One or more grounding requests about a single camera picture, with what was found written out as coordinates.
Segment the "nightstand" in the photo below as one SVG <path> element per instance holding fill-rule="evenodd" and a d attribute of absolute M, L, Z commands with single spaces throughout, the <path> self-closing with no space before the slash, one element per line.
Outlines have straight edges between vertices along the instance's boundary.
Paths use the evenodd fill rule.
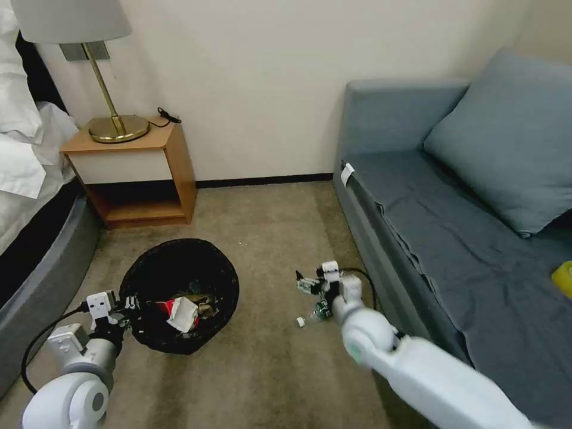
<path fill-rule="evenodd" d="M 179 124 L 151 125 L 145 136 L 119 144 L 97 143 L 85 128 L 61 152 L 107 228 L 191 223 L 197 189 Z"/>

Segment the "plastic bottle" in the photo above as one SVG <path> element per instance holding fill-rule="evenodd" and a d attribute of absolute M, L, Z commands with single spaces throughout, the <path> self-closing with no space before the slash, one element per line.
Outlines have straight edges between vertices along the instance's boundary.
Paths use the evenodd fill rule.
<path fill-rule="evenodd" d="M 300 328 L 303 328 L 306 325 L 320 323 L 331 315 L 332 312 L 329 310 L 328 303 L 325 300 L 322 300 L 316 304 L 316 308 L 313 312 L 309 312 L 304 317 L 297 318 L 296 322 Z"/>
<path fill-rule="evenodd" d="M 313 312 L 309 312 L 304 317 L 297 318 L 296 322 L 298 323 L 298 326 L 300 328 L 303 328 L 306 325 L 312 325 L 312 324 L 320 323 L 322 320 L 323 320 L 322 316 L 320 315 L 318 310 L 314 310 Z"/>

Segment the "power socket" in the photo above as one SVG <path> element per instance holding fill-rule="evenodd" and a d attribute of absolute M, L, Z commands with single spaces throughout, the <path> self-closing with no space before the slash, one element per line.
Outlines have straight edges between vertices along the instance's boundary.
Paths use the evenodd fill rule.
<path fill-rule="evenodd" d="M 105 42 L 90 42 L 88 45 L 96 60 L 109 60 L 109 52 L 107 52 Z M 60 49 L 67 61 L 88 60 L 81 43 L 62 43 Z"/>

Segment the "gray sofa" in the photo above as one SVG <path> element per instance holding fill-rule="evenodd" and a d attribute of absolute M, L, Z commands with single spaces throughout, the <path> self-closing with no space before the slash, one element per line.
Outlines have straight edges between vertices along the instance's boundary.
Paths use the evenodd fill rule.
<path fill-rule="evenodd" d="M 571 216 L 521 238 L 423 152 L 467 89 L 350 83 L 334 186 L 389 321 L 475 366 L 532 420 L 572 427 L 571 305 L 549 276 L 572 259 Z"/>

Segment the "yellow object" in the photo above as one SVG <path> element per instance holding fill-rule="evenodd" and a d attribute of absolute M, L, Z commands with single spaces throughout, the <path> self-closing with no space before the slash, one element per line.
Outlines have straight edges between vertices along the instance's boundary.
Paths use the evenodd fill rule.
<path fill-rule="evenodd" d="M 572 298 L 572 261 L 564 262 L 552 273 L 552 280 L 568 298 Z"/>

